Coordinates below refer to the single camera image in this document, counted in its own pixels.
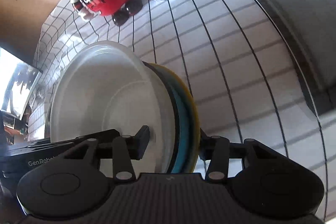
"checkered tablecloth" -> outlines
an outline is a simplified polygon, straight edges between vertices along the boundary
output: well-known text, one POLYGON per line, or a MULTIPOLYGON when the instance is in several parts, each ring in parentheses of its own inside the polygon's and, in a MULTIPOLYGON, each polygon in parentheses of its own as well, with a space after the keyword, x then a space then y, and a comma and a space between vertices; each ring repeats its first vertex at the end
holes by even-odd
MULTIPOLYGON (((336 115, 317 119, 303 98, 290 54, 255 0, 146 2, 121 27, 81 20, 61 0, 42 26, 35 64, 43 71, 30 102, 29 138, 44 137, 60 75, 85 46, 111 40, 166 66, 189 87, 202 129, 231 142, 255 138, 315 172, 325 185, 318 217, 336 211, 336 115)), ((203 172, 207 162, 199 161, 203 172)), ((241 170, 230 163, 230 175, 241 170)))

